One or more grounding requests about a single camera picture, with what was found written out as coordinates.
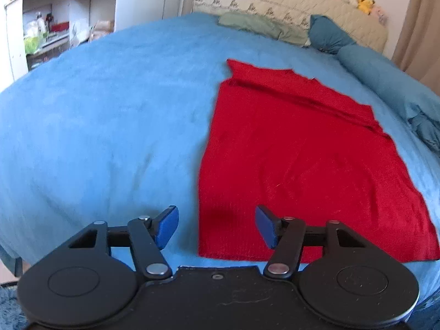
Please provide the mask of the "red knit garment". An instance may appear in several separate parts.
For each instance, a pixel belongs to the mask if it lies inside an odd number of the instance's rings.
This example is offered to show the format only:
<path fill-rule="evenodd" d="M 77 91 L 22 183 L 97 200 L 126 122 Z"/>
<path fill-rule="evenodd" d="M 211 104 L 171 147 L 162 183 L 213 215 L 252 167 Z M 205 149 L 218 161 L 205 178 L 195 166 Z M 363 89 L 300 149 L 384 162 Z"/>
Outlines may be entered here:
<path fill-rule="evenodd" d="M 293 70 L 228 60 L 198 181 L 198 252 L 265 261 L 255 209 L 343 222 L 400 262 L 439 258 L 427 205 L 372 108 Z"/>

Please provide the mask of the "cream quilted headboard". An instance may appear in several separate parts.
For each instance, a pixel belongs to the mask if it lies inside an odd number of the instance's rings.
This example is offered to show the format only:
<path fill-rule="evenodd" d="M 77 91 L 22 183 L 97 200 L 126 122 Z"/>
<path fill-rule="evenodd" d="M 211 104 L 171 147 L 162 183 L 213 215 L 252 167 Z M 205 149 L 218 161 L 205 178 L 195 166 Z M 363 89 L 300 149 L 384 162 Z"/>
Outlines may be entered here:
<path fill-rule="evenodd" d="M 312 15 L 335 22 L 358 44 L 384 51 L 388 30 L 377 19 L 343 0 L 193 0 L 193 12 L 220 16 L 227 12 L 257 14 L 285 25 L 309 29 Z"/>

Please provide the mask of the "yellow plush toy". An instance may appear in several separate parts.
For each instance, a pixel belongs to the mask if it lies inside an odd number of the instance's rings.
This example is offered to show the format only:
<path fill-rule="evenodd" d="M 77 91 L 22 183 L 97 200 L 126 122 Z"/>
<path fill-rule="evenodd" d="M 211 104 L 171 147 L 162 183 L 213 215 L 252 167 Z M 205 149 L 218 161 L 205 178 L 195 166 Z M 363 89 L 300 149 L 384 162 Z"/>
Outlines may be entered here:
<path fill-rule="evenodd" d="M 374 0 L 358 0 L 357 8 L 361 10 L 361 12 L 370 15 L 374 7 L 374 4 L 375 4 Z"/>

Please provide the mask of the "beige curtain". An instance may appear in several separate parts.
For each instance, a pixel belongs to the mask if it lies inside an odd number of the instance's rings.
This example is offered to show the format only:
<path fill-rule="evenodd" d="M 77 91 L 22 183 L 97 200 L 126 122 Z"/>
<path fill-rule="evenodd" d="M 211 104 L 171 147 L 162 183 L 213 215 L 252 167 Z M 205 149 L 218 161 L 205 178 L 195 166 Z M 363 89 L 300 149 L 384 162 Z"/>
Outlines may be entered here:
<path fill-rule="evenodd" d="M 392 60 L 439 94 L 439 0 L 409 0 Z"/>

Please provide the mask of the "white shelf unit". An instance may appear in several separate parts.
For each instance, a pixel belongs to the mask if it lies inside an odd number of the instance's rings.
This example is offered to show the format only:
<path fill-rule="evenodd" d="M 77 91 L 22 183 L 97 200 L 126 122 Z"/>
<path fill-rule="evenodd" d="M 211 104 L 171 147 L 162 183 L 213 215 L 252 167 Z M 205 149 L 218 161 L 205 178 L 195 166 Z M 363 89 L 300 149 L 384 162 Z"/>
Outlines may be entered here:
<path fill-rule="evenodd" d="M 1 6 L 5 13 L 7 60 L 12 80 L 28 73 L 24 47 L 24 28 L 37 18 L 51 16 L 53 24 L 61 24 L 61 31 L 54 41 L 55 47 L 70 43 L 75 35 L 88 31 L 99 21 L 112 23 L 114 31 L 121 31 L 136 24 L 134 0 L 10 0 Z"/>

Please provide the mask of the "sage green folded cloth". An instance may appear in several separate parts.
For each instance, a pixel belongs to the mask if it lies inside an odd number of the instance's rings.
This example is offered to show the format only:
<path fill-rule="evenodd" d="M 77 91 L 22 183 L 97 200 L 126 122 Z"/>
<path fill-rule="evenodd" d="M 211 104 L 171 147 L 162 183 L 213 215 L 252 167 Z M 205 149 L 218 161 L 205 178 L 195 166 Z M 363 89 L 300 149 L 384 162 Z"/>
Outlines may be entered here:
<path fill-rule="evenodd" d="M 308 32 L 295 25 L 285 25 L 258 14 L 227 12 L 218 19 L 219 25 L 252 32 L 300 47 L 311 45 Z"/>

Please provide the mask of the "dark teal pillow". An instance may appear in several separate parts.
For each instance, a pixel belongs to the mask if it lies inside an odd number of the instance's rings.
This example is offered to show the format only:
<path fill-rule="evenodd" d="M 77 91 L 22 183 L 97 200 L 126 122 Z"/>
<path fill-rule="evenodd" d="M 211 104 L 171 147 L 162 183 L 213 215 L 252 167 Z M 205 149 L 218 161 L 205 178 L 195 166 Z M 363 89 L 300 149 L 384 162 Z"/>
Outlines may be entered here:
<path fill-rule="evenodd" d="M 313 48 L 327 54 L 337 54 L 345 46 L 356 45 L 348 33 L 323 15 L 310 16 L 309 40 Z"/>

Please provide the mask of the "light blue bolster pillow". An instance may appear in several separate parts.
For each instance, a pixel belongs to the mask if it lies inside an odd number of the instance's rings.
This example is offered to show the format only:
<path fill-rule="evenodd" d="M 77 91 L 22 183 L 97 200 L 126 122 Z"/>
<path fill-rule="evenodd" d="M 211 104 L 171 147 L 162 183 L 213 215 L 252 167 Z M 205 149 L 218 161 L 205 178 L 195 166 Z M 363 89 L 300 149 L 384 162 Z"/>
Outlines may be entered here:
<path fill-rule="evenodd" d="M 439 96 L 370 48 L 346 45 L 336 57 L 393 109 L 432 152 L 439 154 Z"/>

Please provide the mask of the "light blue bed blanket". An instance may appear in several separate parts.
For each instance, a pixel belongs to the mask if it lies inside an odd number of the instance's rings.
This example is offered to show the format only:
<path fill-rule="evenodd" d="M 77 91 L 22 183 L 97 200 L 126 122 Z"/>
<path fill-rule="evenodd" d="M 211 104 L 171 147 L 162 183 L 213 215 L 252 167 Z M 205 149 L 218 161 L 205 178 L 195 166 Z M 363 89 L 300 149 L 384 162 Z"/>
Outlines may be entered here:
<path fill-rule="evenodd" d="M 119 226 L 175 205 L 170 265 L 228 266 L 198 255 L 197 183 L 230 58 L 371 106 L 439 222 L 439 158 L 336 56 L 192 13 L 74 48 L 1 94 L 1 260 L 33 264 L 93 221 Z"/>

